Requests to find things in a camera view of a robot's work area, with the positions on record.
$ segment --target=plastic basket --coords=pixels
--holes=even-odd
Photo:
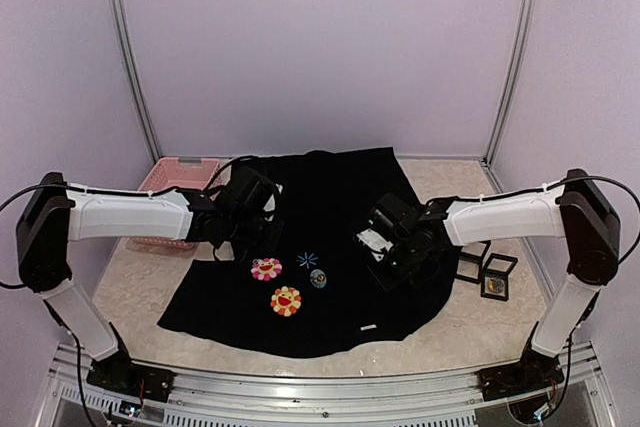
[[[167,187],[186,187],[204,189],[211,177],[220,168],[220,161],[215,159],[185,160],[179,157],[165,157],[153,167],[138,190],[158,191]],[[190,250],[197,244],[160,237],[136,237],[132,239],[138,244],[160,245],[176,249]]]

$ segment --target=purple wall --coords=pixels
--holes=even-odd
[[[90,185],[133,188],[150,168],[107,0],[0,0],[0,198],[49,170]],[[0,279],[17,282],[13,229],[0,215]],[[89,292],[113,241],[70,248]],[[0,419],[26,425],[61,330],[30,291],[0,290]]]
[[[171,155],[484,154],[520,0],[125,0]]]
[[[495,165],[508,188],[583,167],[640,193],[640,0],[537,0],[513,112]],[[603,187],[622,216],[622,248],[638,229],[625,194]],[[557,285],[564,243],[538,241]],[[625,426],[640,425],[640,256],[603,292],[582,337],[593,339]]]

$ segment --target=black fabric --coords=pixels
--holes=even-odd
[[[248,161],[284,186],[278,215],[285,222],[275,258],[282,274],[269,282],[252,277],[250,252],[243,262],[194,261],[158,322],[223,344],[286,357],[318,357],[356,345],[402,340],[445,305],[457,269],[458,253],[429,265],[437,274],[420,286],[408,283],[385,293],[367,268],[370,254],[353,240],[350,226],[365,218],[385,193],[416,205],[409,181],[393,149],[306,155]],[[301,267],[304,253],[317,266]],[[326,273],[317,289],[313,268]],[[271,295],[282,286],[300,291],[302,305],[291,317],[276,314]],[[376,328],[361,330],[375,325]]]

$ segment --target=beige floor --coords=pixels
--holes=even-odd
[[[422,201],[492,192],[477,162],[403,160],[401,165]],[[202,245],[195,256],[208,258],[209,250]],[[509,302],[483,299],[479,286],[456,281],[442,312],[404,341],[363,344],[317,359],[240,350],[158,327],[156,322],[187,273],[193,253],[162,255],[166,254],[162,249],[141,249],[122,240],[95,301],[133,357],[170,365],[300,377],[378,376],[474,367],[517,358],[544,311],[544,300],[519,242],[495,241],[492,250],[520,259],[510,276]]]

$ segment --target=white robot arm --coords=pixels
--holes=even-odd
[[[67,243],[94,237],[164,237],[231,241],[241,258],[249,247],[274,249],[282,223],[273,216],[279,186],[240,167],[232,180],[211,192],[167,189],[144,193],[93,189],[49,173],[16,228],[20,278],[94,359],[87,382],[128,395],[145,385],[145,397],[165,401],[173,373],[137,365],[115,328],[100,314],[67,265]]]
[[[433,199],[412,208],[387,195],[358,238],[374,251],[373,274],[387,290],[421,269],[423,261],[474,242],[512,237],[565,237],[567,276],[534,328],[516,364],[483,369],[485,400],[561,382],[557,356],[600,290],[618,271],[620,220],[582,170],[560,182],[492,197]]]

